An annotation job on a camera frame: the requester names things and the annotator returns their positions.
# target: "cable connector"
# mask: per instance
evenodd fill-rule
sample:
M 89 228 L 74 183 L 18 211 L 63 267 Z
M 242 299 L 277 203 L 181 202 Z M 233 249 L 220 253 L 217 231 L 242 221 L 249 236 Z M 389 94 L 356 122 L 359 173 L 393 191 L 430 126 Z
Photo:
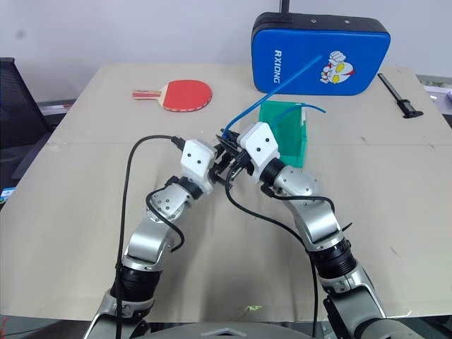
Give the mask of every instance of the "cable connector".
M 185 139 L 180 138 L 178 136 L 172 136 L 171 142 L 176 145 L 176 147 L 180 150 L 184 150 L 185 147 Z
M 243 150 L 242 152 L 240 152 L 238 154 L 237 157 L 235 157 L 235 161 L 231 166 L 231 169 L 236 172 L 246 166 L 248 166 L 248 164 L 251 161 L 251 156 L 248 154 L 248 152 L 246 152 L 245 150 Z
M 276 195 L 275 192 L 265 184 L 261 186 L 261 191 L 270 198 L 273 198 Z

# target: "cartoon sticker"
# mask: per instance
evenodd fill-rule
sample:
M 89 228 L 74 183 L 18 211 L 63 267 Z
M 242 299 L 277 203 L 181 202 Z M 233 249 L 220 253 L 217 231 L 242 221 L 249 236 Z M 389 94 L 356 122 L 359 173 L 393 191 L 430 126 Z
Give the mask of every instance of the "cartoon sticker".
M 320 81 L 322 83 L 342 83 L 352 74 L 355 74 L 353 65 L 345 62 L 346 56 L 340 51 L 330 53 L 328 65 L 321 72 Z

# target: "white wall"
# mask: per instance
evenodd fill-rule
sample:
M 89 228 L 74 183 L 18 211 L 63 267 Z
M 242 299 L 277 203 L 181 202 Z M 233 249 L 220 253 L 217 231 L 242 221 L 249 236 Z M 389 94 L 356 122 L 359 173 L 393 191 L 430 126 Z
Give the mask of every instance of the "white wall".
M 253 22 L 278 0 L 1 0 L 0 56 L 37 101 L 77 97 L 115 61 L 247 63 Z M 452 76 L 452 1 L 292 0 L 298 13 L 367 16 L 392 36 L 385 59 Z

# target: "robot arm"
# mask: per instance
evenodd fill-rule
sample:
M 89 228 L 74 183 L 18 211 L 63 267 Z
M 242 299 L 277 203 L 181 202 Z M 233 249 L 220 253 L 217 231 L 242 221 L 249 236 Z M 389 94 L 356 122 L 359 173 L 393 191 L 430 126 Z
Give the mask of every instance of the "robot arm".
M 182 177 L 172 177 L 163 189 L 146 198 L 148 208 L 133 232 L 121 262 L 122 338 L 135 338 L 148 330 L 143 317 L 153 306 L 165 257 L 174 248 L 175 231 L 158 214 L 177 225 L 187 201 L 213 190 L 209 171 L 216 155 L 217 150 L 203 141 L 186 141 L 181 158 Z M 115 281 L 104 294 L 84 339 L 114 338 L 116 290 Z
M 333 205 L 316 199 L 320 191 L 313 176 L 278 159 L 270 127 L 258 122 L 237 142 L 249 154 L 253 180 L 263 182 L 263 192 L 284 200 L 294 215 L 295 226 L 328 294 L 323 304 L 337 337 L 421 338 L 402 323 L 386 319 L 369 276 L 352 255 Z

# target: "black chair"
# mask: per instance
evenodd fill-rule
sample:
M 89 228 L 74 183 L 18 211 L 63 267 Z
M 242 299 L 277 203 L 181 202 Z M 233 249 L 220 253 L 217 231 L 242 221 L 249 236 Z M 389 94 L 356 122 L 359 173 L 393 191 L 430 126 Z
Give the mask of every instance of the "black chair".
M 52 129 L 23 82 L 14 58 L 0 58 L 0 191 L 17 185 Z

